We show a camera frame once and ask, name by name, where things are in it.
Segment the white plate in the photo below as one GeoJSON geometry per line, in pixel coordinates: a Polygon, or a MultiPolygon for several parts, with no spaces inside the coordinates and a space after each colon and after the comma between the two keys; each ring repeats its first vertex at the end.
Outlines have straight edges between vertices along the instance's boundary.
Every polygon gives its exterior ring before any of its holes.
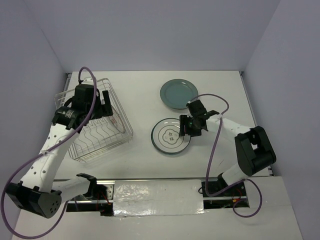
{"type": "Polygon", "coordinates": [[[191,142],[189,135],[180,136],[180,120],[177,118],[164,118],[157,122],[150,137],[153,146],[162,150],[186,149],[191,142]]]}
{"type": "Polygon", "coordinates": [[[160,149],[160,148],[155,148],[155,150],[158,153],[168,157],[178,156],[186,151],[185,149],[160,149]]]}

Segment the teal green plate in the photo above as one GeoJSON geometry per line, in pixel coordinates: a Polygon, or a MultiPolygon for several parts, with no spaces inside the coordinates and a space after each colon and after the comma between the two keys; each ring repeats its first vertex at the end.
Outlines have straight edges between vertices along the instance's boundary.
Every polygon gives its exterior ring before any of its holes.
{"type": "Polygon", "coordinates": [[[185,79],[169,80],[159,91],[162,102],[167,107],[175,110],[186,109],[186,104],[196,98],[198,94],[196,86],[185,79]]]}

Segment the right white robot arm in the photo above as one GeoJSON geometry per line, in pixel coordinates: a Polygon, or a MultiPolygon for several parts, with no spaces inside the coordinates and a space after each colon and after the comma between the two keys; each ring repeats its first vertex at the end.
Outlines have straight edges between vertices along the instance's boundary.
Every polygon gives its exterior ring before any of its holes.
{"type": "Polygon", "coordinates": [[[199,99],[189,101],[186,107],[190,115],[181,115],[179,117],[180,136],[199,137],[202,135],[202,131],[216,134],[207,165],[203,189],[207,196],[215,197],[219,194],[228,196],[234,191],[235,185],[242,183],[247,177],[255,175],[276,162],[275,151],[263,127],[244,126],[223,117],[222,113],[215,110],[207,111],[199,99]],[[210,193],[210,169],[221,134],[227,140],[234,141],[237,163],[218,175],[218,192],[210,193]]]}

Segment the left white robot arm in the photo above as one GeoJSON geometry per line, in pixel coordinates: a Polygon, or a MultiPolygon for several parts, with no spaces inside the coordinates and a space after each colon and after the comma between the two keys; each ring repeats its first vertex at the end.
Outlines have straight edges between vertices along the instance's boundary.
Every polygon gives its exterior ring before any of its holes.
{"type": "Polygon", "coordinates": [[[79,195],[86,199],[106,199],[108,189],[94,176],[79,173],[74,178],[53,185],[65,155],[88,121],[113,114],[109,92],[93,85],[76,86],[73,97],[58,108],[40,157],[32,163],[19,183],[9,183],[6,193],[16,206],[44,218],[53,217],[62,203],[79,195]]]}

